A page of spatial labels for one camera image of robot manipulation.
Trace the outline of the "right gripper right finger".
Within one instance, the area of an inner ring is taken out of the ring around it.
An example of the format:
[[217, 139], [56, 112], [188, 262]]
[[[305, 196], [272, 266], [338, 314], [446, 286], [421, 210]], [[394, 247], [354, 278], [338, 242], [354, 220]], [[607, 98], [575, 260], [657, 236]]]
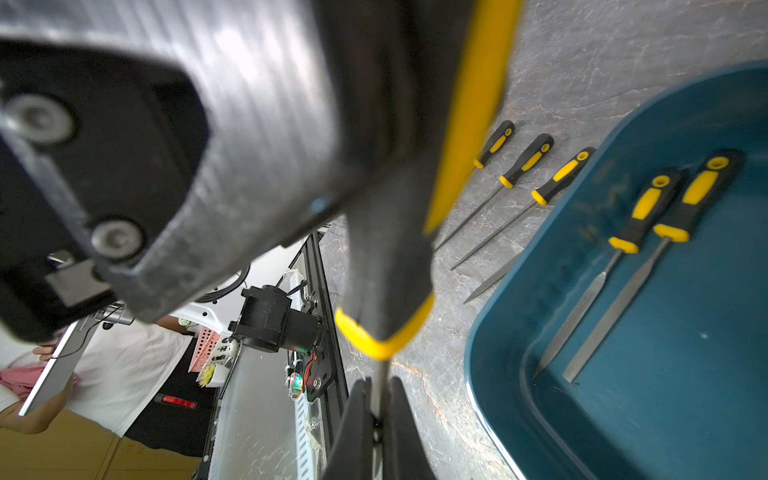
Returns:
[[383, 479], [435, 480], [400, 378], [389, 380], [383, 421]]

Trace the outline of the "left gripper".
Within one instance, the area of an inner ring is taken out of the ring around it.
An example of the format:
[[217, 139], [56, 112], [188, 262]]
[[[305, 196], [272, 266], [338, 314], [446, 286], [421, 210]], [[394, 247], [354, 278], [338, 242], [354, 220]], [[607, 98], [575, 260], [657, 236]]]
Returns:
[[142, 319], [336, 213], [369, 174], [357, 1], [5, 1], [1, 320]]

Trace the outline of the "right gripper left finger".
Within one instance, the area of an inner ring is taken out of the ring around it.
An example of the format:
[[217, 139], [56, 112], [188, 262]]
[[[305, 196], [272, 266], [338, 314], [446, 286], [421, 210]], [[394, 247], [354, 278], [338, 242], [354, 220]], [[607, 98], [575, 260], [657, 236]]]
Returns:
[[370, 410], [370, 390], [369, 378], [354, 383], [323, 480], [372, 479], [374, 419]]

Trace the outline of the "teal storage box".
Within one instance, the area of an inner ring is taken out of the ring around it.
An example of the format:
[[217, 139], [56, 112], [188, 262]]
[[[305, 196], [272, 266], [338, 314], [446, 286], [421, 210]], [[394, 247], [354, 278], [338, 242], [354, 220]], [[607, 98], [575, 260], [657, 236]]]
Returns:
[[[667, 247], [573, 382], [562, 374], [636, 270], [653, 233], [721, 149], [744, 166]], [[545, 349], [614, 253], [643, 184], [685, 170], [640, 250], [623, 256], [556, 358]], [[473, 407], [520, 479], [763, 479], [767, 475], [767, 64], [673, 87], [605, 139], [486, 303], [465, 354]]]

